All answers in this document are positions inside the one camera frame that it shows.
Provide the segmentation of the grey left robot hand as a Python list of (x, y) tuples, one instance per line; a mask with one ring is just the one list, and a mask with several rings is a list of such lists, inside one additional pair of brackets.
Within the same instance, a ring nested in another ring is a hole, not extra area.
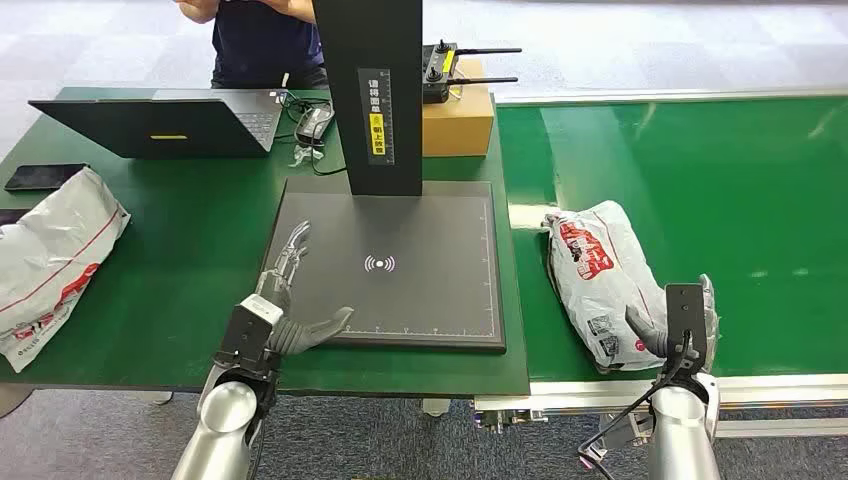
[(294, 277), (307, 253), (310, 230), (309, 220), (294, 227), (272, 265), (259, 275), (255, 289), (255, 294), (281, 311), (267, 342), (268, 349), (281, 356), (300, 354), (328, 341), (346, 328), (355, 312), (344, 306), (330, 319), (320, 322), (291, 317)]

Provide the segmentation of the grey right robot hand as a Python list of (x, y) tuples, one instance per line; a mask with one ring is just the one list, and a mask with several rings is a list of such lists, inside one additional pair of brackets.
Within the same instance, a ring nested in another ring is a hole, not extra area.
[[(704, 317), (707, 353), (702, 371), (710, 373), (713, 367), (716, 343), (718, 340), (719, 316), (716, 312), (715, 290), (712, 280), (706, 273), (699, 275), (699, 283), (703, 291)], [(640, 314), (632, 305), (625, 307), (625, 321), (633, 332), (641, 339), (646, 349), (658, 358), (667, 357), (667, 327), (661, 326)]]

